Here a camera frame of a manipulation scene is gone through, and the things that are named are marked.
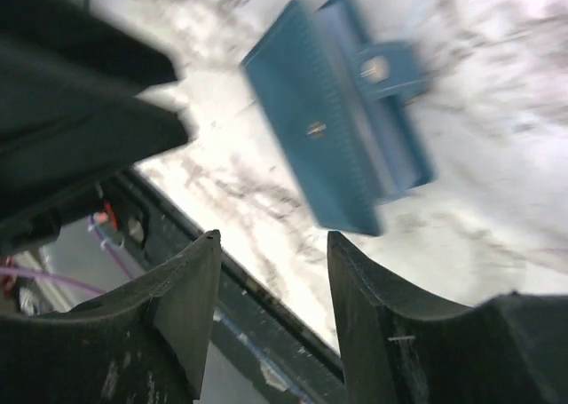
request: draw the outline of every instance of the purple cable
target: purple cable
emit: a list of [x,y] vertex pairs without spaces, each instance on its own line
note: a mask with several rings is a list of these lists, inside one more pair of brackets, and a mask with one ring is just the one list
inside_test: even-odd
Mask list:
[[134,275],[130,273],[130,271],[122,261],[121,257],[116,254],[116,252],[113,250],[112,247],[106,244],[105,236],[100,232],[99,225],[97,224],[97,222],[95,222],[95,218],[93,216],[89,217],[89,225],[91,226],[97,237],[99,238],[100,244],[106,250],[108,256],[110,256],[110,258],[113,259],[113,261],[118,265],[118,267],[121,268],[122,272],[128,277],[130,281],[134,280],[135,278]]
[[45,271],[34,271],[33,269],[17,268],[12,266],[0,266],[0,275],[30,278],[32,280],[36,280],[38,278],[49,280],[65,286],[75,287],[76,289],[80,289],[94,296],[100,296],[106,293],[104,290],[90,286],[89,284],[85,284],[84,282],[73,280],[72,278],[62,277],[60,275],[55,275],[52,273],[46,273]]

